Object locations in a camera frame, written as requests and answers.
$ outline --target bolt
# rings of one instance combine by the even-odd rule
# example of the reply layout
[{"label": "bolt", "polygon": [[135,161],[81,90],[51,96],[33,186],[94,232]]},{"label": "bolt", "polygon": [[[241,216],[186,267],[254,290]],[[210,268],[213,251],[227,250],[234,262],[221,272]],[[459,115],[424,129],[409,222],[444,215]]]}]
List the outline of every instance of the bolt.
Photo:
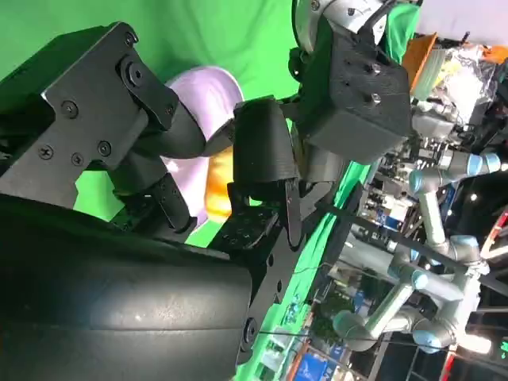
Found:
[{"label": "bolt", "polygon": [[78,106],[73,101],[64,101],[61,106],[62,114],[68,119],[78,116]]},{"label": "bolt", "polygon": [[125,44],[129,46],[130,48],[134,46],[134,44],[137,42],[137,38],[131,33],[127,32],[125,34]]},{"label": "bolt", "polygon": [[53,157],[53,148],[47,144],[39,148],[39,157],[42,160],[50,160]]},{"label": "bolt", "polygon": [[247,319],[244,327],[244,342],[245,344],[251,344],[254,341],[256,335],[257,324],[253,317]]},{"label": "bolt", "polygon": [[379,96],[379,94],[376,94],[376,93],[372,93],[371,94],[371,102],[374,106],[378,105],[381,103],[381,97]]},{"label": "bolt", "polygon": [[381,72],[381,67],[377,63],[373,63],[371,65],[371,73],[373,75],[378,75]]},{"label": "bolt", "polygon": [[85,160],[84,160],[83,156],[79,152],[76,152],[76,153],[72,154],[72,156],[71,156],[71,162],[76,167],[81,167],[83,165],[83,161],[85,161]]},{"label": "bolt", "polygon": [[312,0],[312,2],[310,2],[310,8],[316,12],[317,10],[319,10],[319,6],[321,4],[319,4],[319,1],[318,0]]},{"label": "bolt", "polygon": [[107,157],[111,155],[111,144],[105,140],[99,142],[97,146],[98,153],[101,154],[101,156]]},{"label": "bolt", "polygon": [[131,63],[127,69],[129,81],[136,87],[143,86],[143,67],[138,63]]}]

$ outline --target blue joint cap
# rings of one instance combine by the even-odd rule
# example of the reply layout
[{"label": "blue joint cap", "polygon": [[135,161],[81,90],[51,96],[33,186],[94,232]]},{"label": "blue joint cap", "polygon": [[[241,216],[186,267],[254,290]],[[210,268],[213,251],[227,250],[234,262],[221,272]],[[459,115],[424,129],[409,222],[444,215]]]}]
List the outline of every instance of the blue joint cap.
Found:
[{"label": "blue joint cap", "polygon": [[439,339],[429,331],[414,331],[413,340],[423,352],[428,354],[439,352],[441,348]]},{"label": "blue joint cap", "polygon": [[410,191],[415,194],[421,189],[423,184],[423,174],[421,171],[416,170],[410,173]]},{"label": "blue joint cap", "polygon": [[472,248],[477,248],[479,246],[478,241],[474,236],[451,236],[450,241],[455,244],[471,246]]},{"label": "blue joint cap", "polygon": [[422,270],[415,270],[411,274],[411,284],[415,290],[421,290],[429,283],[429,277]]},{"label": "blue joint cap", "polygon": [[468,158],[468,168],[467,174],[468,176],[476,176],[482,170],[483,158],[478,155],[469,155]]},{"label": "blue joint cap", "polygon": [[414,249],[411,249],[411,251],[410,251],[410,260],[411,260],[411,262],[414,262],[415,260],[417,260],[419,255],[420,255],[419,252],[417,252]]},{"label": "blue joint cap", "polygon": [[483,155],[483,158],[487,162],[490,173],[497,172],[501,169],[501,160],[495,153],[487,153],[486,155]]}]

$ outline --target purple object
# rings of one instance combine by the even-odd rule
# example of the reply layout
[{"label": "purple object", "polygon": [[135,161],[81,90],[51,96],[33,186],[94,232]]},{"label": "purple object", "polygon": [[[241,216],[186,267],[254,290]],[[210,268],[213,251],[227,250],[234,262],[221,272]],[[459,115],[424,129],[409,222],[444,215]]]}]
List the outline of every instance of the purple object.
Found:
[{"label": "purple object", "polygon": [[[244,100],[238,82],[219,67],[196,67],[167,82],[166,86],[179,96],[207,140],[233,117],[234,106]],[[197,217],[198,227],[201,226],[208,218],[205,209],[208,158],[162,159],[173,174],[190,215]]]}]

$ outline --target light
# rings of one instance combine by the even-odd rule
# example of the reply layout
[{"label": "light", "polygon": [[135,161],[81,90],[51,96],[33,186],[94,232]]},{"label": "light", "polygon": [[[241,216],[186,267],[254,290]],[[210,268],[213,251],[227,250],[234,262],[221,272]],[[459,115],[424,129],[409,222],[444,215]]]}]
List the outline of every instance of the light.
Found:
[{"label": "light", "polygon": [[488,354],[492,347],[492,341],[486,337],[472,335],[470,333],[459,336],[457,344],[468,351],[481,353],[483,355]]},{"label": "light", "polygon": [[173,160],[169,160],[166,163],[166,168],[167,168],[167,171],[169,171],[170,173],[176,173],[180,170],[180,168],[178,168],[178,164],[175,163]]}]

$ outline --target yellow object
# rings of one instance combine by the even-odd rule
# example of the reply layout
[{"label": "yellow object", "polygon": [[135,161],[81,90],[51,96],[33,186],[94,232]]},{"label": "yellow object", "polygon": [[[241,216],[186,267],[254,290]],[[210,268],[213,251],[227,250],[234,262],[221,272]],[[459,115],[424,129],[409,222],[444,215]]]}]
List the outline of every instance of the yellow object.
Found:
[{"label": "yellow object", "polygon": [[451,60],[448,62],[443,63],[443,66],[441,67],[441,70],[439,71],[439,74],[437,75],[436,82],[434,83],[434,87],[439,85],[443,79],[445,79],[448,76],[454,75],[462,68],[462,65],[458,60]]},{"label": "yellow object", "polygon": [[231,214],[228,183],[233,182],[233,147],[210,158],[206,179],[205,208],[208,218],[223,223]]}]

